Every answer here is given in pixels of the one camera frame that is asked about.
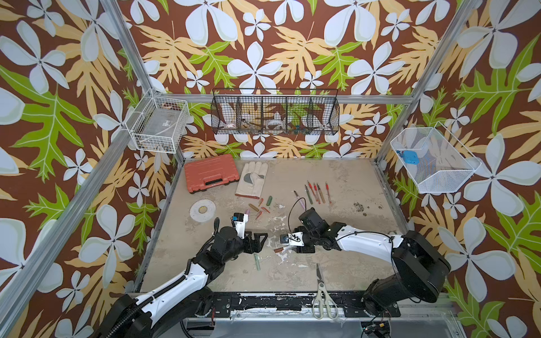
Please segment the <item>pink pen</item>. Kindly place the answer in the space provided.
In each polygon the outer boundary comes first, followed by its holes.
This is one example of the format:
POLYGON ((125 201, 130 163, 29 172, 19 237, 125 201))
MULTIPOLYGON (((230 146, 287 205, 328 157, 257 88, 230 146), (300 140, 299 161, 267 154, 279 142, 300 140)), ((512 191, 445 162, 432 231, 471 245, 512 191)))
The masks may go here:
POLYGON ((296 196, 297 200, 300 202, 301 207, 305 210, 306 209, 306 203, 303 198, 300 197, 300 195, 294 191, 294 195, 296 196))

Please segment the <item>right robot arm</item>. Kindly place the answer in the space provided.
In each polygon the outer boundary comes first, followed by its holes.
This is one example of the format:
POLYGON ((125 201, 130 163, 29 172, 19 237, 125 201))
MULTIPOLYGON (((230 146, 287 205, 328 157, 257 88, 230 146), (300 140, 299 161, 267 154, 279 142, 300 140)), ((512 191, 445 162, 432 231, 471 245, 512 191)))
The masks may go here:
POLYGON ((368 314, 384 314, 405 299, 438 300, 451 265, 420 233, 387 235, 341 222, 328 224, 314 208, 304 211, 299 220, 299 227, 280 236, 281 244, 293 246, 299 254, 314 253, 321 246, 327 251, 361 253, 392 266, 391 276, 374 280, 363 293, 361 304, 368 314))

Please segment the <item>dark green pen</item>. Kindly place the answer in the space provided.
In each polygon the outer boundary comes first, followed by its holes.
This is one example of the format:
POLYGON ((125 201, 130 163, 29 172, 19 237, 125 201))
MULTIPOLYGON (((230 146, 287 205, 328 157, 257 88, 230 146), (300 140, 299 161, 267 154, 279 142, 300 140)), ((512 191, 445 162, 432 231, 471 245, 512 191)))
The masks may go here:
POLYGON ((313 202, 313 199, 311 198, 310 190, 309 190, 309 188, 308 188, 308 186, 307 186, 306 184, 304 185, 304 188, 305 188, 305 192, 306 192, 306 194, 307 194, 307 198, 308 198, 308 200, 309 200, 309 203, 310 203, 311 205, 313 205, 314 202, 313 202))

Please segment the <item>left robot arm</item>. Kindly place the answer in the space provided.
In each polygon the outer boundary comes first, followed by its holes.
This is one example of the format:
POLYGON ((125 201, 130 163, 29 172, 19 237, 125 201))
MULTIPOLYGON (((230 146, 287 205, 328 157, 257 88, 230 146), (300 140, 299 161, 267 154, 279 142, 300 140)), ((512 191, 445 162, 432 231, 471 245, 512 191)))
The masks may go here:
POLYGON ((213 292, 208 284, 242 253, 260 253, 268 238, 266 232, 246 231, 247 220, 247 215, 236 213, 232 225, 222 228, 216 218, 213 235, 187 261, 183 272, 150 292, 117 299, 93 336, 159 337, 184 318, 211 311, 207 303, 213 292))

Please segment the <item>brown gold pen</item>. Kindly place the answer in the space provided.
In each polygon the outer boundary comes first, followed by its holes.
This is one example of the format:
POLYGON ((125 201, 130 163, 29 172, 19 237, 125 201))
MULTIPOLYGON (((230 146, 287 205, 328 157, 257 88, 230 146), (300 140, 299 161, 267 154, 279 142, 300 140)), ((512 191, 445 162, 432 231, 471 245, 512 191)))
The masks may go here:
POLYGON ((316 186, 317 186, 317 189, 319 191, 321 203, 325 204, 325 198, 324 198, 324 195, 323 195, 323 190, 321 189, 319 184, 316 184, 316 186))

